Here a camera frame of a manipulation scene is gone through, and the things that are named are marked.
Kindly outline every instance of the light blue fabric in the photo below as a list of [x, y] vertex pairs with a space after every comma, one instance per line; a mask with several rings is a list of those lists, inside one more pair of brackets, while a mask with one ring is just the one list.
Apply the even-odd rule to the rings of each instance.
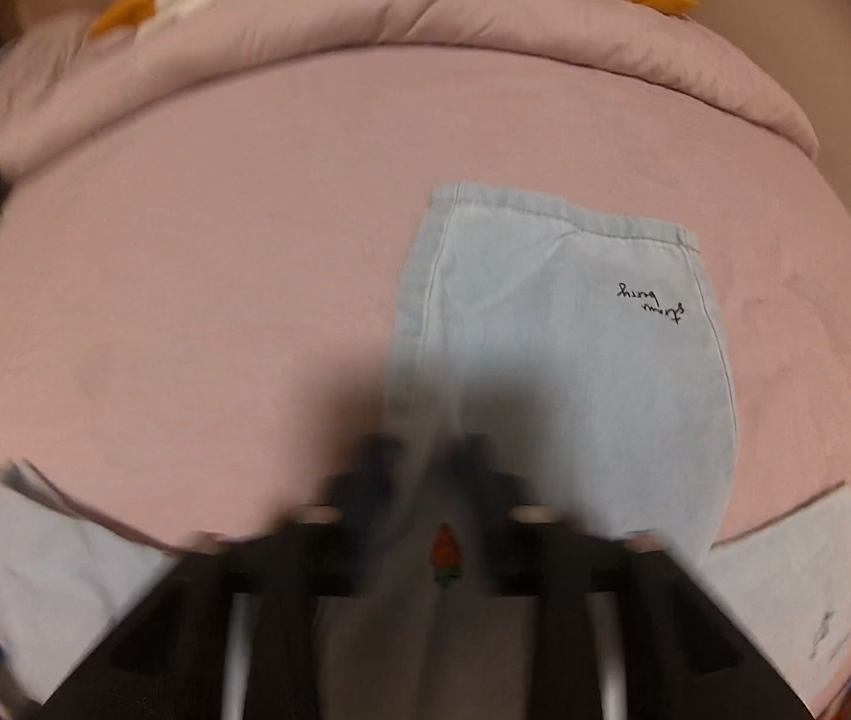
[[387, 413], [423, 388], [451, 431], [592, 533], [698, 562], [729, 499], [731, 381], [695, 236], [529, 191], [439, 189], [398, 297]]

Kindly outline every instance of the mattress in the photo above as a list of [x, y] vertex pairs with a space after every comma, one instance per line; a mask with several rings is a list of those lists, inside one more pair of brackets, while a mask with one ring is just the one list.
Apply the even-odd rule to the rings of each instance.
[[697, 233], [737, 409], [716, 538], [747, 533], [851, 483], [816, 148], [741, 52], [619, 1], [223, 2], [1, 128], [0, 461], [163, 541], [269, 527], [378, 425], [430, 191], [475, 181]]

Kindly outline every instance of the black embroidered mark on sleeve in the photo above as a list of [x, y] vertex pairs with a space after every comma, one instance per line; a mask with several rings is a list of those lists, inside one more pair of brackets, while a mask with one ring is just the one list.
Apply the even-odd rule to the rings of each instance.
[[624, 281], [620, 281], [618, 283], [618, 295], [617, 298], [633, 298], [635, 300], [644, 300], [642, 303], [643, 311], [648, 311], [652, 314], [659, 314], [659, 316], [665, 317], [665, 319], [671, 319], [672, 322], [678, 324], [681, 322], [682, 315], [685, 313], [685, 308], [678, 303], [675, 308], [662, 308], [661, 303], [658, 302], [658, 296], [652, 292], [652, 290], [648, 290], [647, 292], [640, 292], [639, 290], [630, 290], [629, 285]]

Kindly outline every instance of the pink blanket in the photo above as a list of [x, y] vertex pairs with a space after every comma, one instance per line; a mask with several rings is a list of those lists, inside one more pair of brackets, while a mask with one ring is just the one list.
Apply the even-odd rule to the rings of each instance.
[[226, 2], [0, 133], [0, 461], [168, 541], [273, 520], [374, 426], [429, 191], [470, 180], [699, 234], [742, 533], [851, 483], [851, 221], [815, 148], [741, 52], [619, 1]]

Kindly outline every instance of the bed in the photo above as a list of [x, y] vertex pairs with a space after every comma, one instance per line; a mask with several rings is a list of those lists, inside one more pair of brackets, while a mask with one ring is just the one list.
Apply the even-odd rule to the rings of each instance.
[[[851, 219], [801, 108], [691, 20], [228, 0], [41, 100], [0, 125], [0, 461], [160, 541], [272, 526], [380, 427], [399, 276], [457, 181], [697, 233], [736, 401], [715, 541], [851, 485]], [[813, 709], [850, 673], [851, 642]]]

